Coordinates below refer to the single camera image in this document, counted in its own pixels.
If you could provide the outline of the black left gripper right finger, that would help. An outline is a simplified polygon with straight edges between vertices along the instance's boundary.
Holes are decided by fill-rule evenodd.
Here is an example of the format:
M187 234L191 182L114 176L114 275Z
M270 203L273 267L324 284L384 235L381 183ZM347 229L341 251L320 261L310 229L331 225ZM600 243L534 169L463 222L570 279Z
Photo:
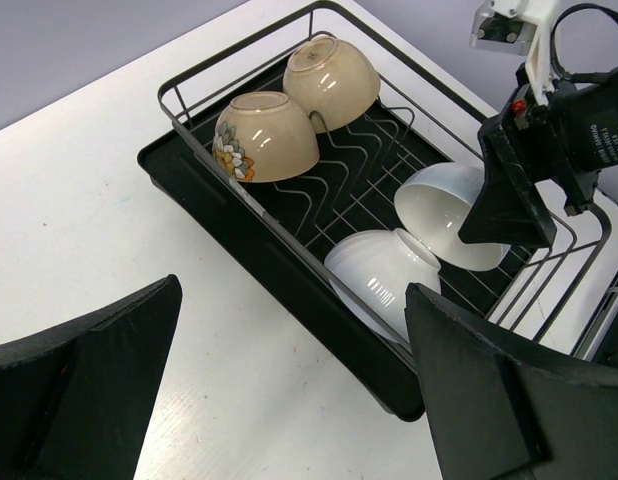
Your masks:
M618 358L577 359L406 291L408 336L446 479L618 479Z

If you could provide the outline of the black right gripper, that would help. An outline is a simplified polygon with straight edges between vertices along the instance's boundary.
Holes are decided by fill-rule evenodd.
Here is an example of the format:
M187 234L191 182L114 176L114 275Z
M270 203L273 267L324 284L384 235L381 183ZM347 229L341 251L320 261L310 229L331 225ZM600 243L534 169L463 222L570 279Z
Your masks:
M484 183L459 237L548 248L557 227L536 183L554 181L566 213L578 215L593 204L600 171L618 166L618 67L596 73L570 103L540 107L517 95L511 107L478 132Z

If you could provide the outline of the beige speckled bowl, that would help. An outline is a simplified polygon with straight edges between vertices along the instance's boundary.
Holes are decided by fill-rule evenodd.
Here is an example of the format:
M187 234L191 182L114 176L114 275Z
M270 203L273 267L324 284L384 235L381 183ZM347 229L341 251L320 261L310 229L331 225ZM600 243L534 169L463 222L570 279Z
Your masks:
M361 117L379 96L381 81L365 54L332 36L304 43L288 58L283 92L308 114L318 134Z

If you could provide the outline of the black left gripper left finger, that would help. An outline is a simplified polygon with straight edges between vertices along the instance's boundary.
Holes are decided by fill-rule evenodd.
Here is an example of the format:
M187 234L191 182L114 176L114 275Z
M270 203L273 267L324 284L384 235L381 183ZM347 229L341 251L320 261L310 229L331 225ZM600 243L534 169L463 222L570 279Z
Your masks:
M0 345L0 479L133 478L181 303L168 275Z

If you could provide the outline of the white bowl with grey rim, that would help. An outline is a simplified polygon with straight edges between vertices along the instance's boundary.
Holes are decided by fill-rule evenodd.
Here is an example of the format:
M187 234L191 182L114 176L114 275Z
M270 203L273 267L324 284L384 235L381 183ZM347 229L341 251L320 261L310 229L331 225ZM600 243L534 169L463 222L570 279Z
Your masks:
M405 229L436 257L465 270L489 271L502 262L510 247L468 244L459 237L483 184L481 168L437 163L406 180L395 192L393 204Z

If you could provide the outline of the beige bowl with leaf pattern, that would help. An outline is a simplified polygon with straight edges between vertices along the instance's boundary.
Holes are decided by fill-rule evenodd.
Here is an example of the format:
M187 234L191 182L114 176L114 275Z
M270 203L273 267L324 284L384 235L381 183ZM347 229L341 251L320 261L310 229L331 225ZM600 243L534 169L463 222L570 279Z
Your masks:
M234 97L214 129L212 156L242 183L270 183L302 175L320 159L306 112L286 94L256 91Z

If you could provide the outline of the white ribbed bowl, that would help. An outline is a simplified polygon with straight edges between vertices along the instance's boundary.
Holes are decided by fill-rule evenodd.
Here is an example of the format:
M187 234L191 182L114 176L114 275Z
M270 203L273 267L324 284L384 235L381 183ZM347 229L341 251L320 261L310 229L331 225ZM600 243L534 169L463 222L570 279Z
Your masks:
M402 228L350 235L332 248L324 265L404 340L409 339L408 285L421 283L441 291L437 257Z

